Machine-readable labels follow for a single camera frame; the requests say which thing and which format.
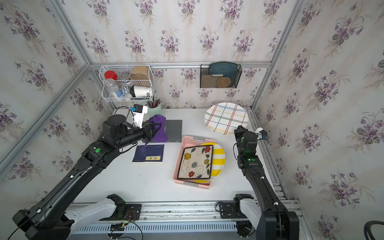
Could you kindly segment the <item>purple microfibre cloth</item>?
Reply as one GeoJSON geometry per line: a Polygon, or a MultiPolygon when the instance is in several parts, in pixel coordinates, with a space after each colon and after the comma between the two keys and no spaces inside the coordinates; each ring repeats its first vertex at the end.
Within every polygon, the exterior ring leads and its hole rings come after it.
{"type": "Polygon", "coordinates": [[[150,124],[152,131],[152,138],[143,140],[145,145],[150,142],[154,143],[166,143],[168,136],[166,134],[166,117],[162,115],[154,115],[147,121],[150,124]]]}

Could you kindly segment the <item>square floral plate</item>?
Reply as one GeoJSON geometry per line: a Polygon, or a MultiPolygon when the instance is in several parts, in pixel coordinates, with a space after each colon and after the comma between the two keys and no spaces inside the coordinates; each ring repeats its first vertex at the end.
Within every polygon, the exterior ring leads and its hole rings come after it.
{"type": "Polygon", "coordinates": [[[213,145],[185,148],[177,178],[179,180],[208,180],[211,177],[213,145]]]}

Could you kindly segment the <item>white plaid round plate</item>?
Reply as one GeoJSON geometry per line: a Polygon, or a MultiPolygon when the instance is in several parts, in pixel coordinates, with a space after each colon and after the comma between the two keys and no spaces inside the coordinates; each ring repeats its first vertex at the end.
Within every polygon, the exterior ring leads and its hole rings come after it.
{"type": "Polygon", "coordinates": [[[246,128],[249,123],[247,111],[234,103],[219,103],[211,106],[204,115],[206,127],[213,133],[233,135],[238,126],[246,128]]]}

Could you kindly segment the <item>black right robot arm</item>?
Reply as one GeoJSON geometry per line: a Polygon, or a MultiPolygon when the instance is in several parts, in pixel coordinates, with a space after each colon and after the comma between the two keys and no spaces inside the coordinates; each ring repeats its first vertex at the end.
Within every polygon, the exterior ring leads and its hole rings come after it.
{"type": "Polygon", "coordinates": [[[251,184],[256,199],[236,195],[236,211],[243,214],[255,228],[257,240],[298,240],[300,222],[277,197],[270,185],[263,164],[257,156],[259,134],[242,126],[234,131],[238,153],[237,163],[251,184]]]}

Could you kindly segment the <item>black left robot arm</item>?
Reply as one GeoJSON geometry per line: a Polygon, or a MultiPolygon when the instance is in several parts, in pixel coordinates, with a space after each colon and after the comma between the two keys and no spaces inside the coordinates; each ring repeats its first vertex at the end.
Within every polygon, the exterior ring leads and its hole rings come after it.
{"type": "Polygon", "coordinates": [[[37,204],[19,210],[13,221],[29,240],[65,240],[78,229],[95,221],[126,214],[126,202],[116,194],[99,203],[67,213],[67,208],[82,190],[110,163],[139,141],[151,141],[161,124],[145,121],[141,127],[127,123],[123,115],[112,115],[103,122],[103,131],[91,143],[73,169],[37,204]]]}

